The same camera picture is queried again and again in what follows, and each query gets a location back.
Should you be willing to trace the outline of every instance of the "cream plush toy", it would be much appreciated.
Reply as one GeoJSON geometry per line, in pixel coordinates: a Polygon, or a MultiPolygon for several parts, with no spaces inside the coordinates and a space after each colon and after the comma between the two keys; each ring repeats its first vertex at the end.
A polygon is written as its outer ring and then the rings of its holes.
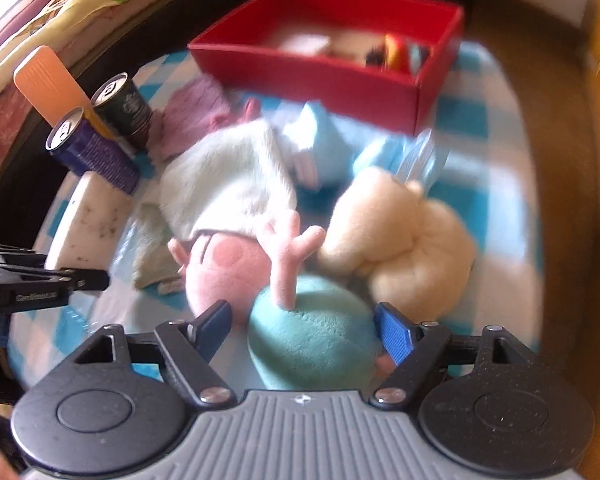
{"type": "Polygon", "coordinates": [[[413,322],[435,320],[460,299],[476,255],[456,213],[426,200],[417,182],[376,167],[361,171],[333,210],[322,268],[368,277],[374,301],[387,301],[413,322]]]}

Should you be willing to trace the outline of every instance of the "teal plush head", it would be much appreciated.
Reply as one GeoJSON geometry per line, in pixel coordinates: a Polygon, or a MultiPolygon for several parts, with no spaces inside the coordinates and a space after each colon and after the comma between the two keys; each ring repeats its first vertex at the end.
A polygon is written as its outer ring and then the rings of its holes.
{"type": "Polygon", "coordinates": [[[249,320],[251,359],[271,390],[364,390],[382,345],[372,310],[320,276],[298,276],[296,307],[285,310],[269,287],[249,320]]]}

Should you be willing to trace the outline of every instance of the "red box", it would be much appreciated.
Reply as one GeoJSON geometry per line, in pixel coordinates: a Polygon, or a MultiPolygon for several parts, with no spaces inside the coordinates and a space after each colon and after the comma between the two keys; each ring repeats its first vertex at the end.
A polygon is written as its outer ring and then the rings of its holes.
{"type": "Polygon", "coordinates": [[[420,130],[458,53],[464,13],[438,0],[250,0],[192,40],[204,72],[232,88],[305,102],[413,134],[420,130]],[[266,46],[288,23],[395,34],[429,47],[420,71],[385,71],[266,46]]]}

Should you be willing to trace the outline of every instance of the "table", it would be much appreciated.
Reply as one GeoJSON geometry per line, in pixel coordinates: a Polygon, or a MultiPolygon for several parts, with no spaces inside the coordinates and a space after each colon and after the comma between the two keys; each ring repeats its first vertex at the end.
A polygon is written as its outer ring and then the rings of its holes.
{"type": "MultiPolygon", "coordinates": [[[[198,73],[192,57],[182,51],[143,66],[134,81],[155,109],[198,73]]],[[[262,104],[263,115],[273,122],[297,114],[302,106],[277,98],[265,98],[262,104]]],[[[334,122],[359,140],[378,131],[348,118],[334,122]]],[[[486,324],[503,325],[538,349],[543,278],[534,167],[517,99],[496,60],[479,44],[461,44],[429,123],[436,142],[449,150],[429,195],[456,209],[479,248],[462,300],[444,321],[461,334],[480,333],[486,324]]],[[[153,200],[154,170],[144,155],[136,162],[142,170],[137,201],[153,200]]],[[[37,251],[48,250],[76,184],[75,175],[68,174],[40,230],[37,251]]],[[[165,320],[192,318],[183,293],[160,296],[156,286],[133,288],[133,220],[132,215],[110,268],[110,287],[99,298],[76,293],[68,306],[13,316],[8,353],[23,386],[38,382],[104,324],[122,323],[129,333],[150,332],[165,320]]],[[[244,329],[235,329],[212,361],[236,389],[257,387],[245,353],[244,329]]],[[[136,365],[136,370],[158,378],[152,365],[136,365]]]]}

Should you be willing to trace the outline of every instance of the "purple can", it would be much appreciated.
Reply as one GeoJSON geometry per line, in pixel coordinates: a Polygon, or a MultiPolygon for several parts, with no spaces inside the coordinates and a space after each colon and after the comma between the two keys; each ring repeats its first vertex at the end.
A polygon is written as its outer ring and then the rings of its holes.
{"type": "Polygon", "coordinates": [[[129,195],[138,187],[138,168],[115,141],[96,132],[82,107],[56,124],[46,138],[46,150],[77,176],[95,171],[129,195]]]}

